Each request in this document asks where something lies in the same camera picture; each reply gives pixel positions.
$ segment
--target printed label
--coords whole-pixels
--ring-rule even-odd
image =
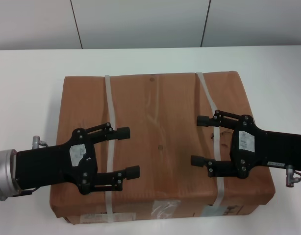
[[[239,131],[239,149],[255,152],[255,137],[248,132]]]
[[[73,145],[70,148],[70,158],[72,166],[78,166],[78,163],[83,158],[86,153],[86,148],[84,144]]]
[[[108,222],[108,214],[83,214],[80,216],[81,224],[105,223]],[[113,213],[110,215],[115,222],[133,221],[136,213]]]
[[[228,206],[210,206],[205,205],[203,207],[203,211],[201,213],[201,217],[207,217],[207,216],[221,216],[224,215],[224,213],[227,211]]]
[[[274,162],[267,162],[267,165],[274,165],[274,166],[280,166],[280,167],[284,167],[284,163],[274,163]]]

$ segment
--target brown paper-wrapped box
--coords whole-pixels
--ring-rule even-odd
[[[218,109],[252,115],[237,72],[205,73]],[[214,158],[213,128],[197,127],[198,115],[212,109],[195,73],[110,77],[116,127],[128,126],[131,138],[115,142],[113,170],[139,165],[140,178],[125,180],[112,192],[113,214],[106,214],[105,192],[81,195],[70,183],[51,186],[50,206],[57,217],[77,223],[249,214],[275,193],[268,167],[255,167],[247,179],[224,178],[221,204],[213,207],[216,178],[191,166],[191,155]],[[57,144],[74,129],[109,121],[104,77],[66,77]],[[220,128],[222,160],[230,160],[232,130]],[[95,145],[99,172],[106,172],[108,142]]]

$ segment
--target black cable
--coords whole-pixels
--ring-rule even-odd
[[[13,197],[21,197],[21,196],[27,196],[27,195],[31,195],[33,192],[35,192],[37,189],[39,189],[39,187],[32,189],[32,190],[23,190],[21,191],[20,194],[17,195],[13,195]]]
[[[300,178],[301,178],[301,173],[297,172],[296,170],[294,171],[294,173],[296,173],[297,175],[299,175]]]

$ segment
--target label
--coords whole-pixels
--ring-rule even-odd
[[[151,218],[171,219],[180,203],[180,200],[155,200],[154,204],[152,205]]]
[[[86,153],[86,148],[84,144],[73,145],[70,148],[70,158],[72,166],[78,166],[78,163],[83,158]]]
[[[255,152],[255,137],[248,132],[239,131],[239,149]]]
[[[224,213],[227,211],[228,206],[210,206],[205,205],[203,208],[203,211],[201,213],[201,217],[207,217],[207,216],[221,216],[224,215]]]
[[[105,223],[108,222],[107,214],[83,214],[80,216],[81,224]],[[136,213],[113,213],[113,221],[124,222],[136,219]]]
[[[279,166],[279,167],[284,167],[284,163],[274,163],[274,162],[267,162],[267,165],[274,165],[274,166]]]

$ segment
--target tape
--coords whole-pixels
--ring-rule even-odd
[[[217,110],[217,106],[213,99],[210,96],[208,91],[205,78],[202,72],[196,73],[200,79],[200,82],[204,88],[205,94],[207,96],[209,105],[212,109],[213,114]],[[216,161],[221,161],[220,155],[220,130],[219,127],[214,127],[214,159]],[[221,202],[223,201],[225,195],[225,184],[223,177],[216,177],[217,178],[217,198],[212,206],[206,206],[203,209],[202,216],[216,216],[216,215],[223,215],[224,207],[220,206]]]
[[[105,76],[105,84],[106,84],[106,94],[107,94],[107,104],[109,110],[110,124],[114,128],[114,130],[116,130],[116,115],[115,115],[115,108],[113,106],[109,75]],[[110,140],[108,142],[107,172],[113,172],[114,153],[115,153],[115,140]],[[112,211],[112,191],[105,192],[105,203],[106,203],[106,211],[107,211],[107,222],[108,223],[114,222],[114,216]]]
[[[80,224],[105,223],[108,222],[107,214],[83,214],[80,216]],[[115,222],[133,221],[136,220],[136,213],[113,213]]]

